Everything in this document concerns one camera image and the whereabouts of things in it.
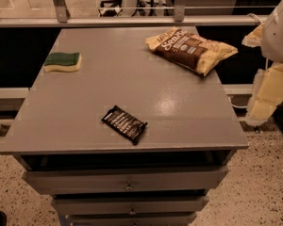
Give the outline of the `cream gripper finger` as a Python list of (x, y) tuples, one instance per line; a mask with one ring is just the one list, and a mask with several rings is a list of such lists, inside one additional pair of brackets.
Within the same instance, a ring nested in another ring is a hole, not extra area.
[(247, 105), (245, 121), (251, 126), (261, 126), (277, 108), (277, 99), (252, 96)]
[(258, 25), (252, 32), (246, 35), (241, 44), (247, 47), (259, 47), (262, 41), (263, 24)]

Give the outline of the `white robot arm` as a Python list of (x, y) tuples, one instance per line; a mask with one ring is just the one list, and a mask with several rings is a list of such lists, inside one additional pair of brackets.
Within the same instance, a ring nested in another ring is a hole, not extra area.
[(244, 37), (248, 47), (260, 47), (268, 69), (259, 69), (253, 83), (253, 94), (247, 105), (245, 121), (251, 126), (266, 122), (283, 102), (283, 0), (267, 20)]

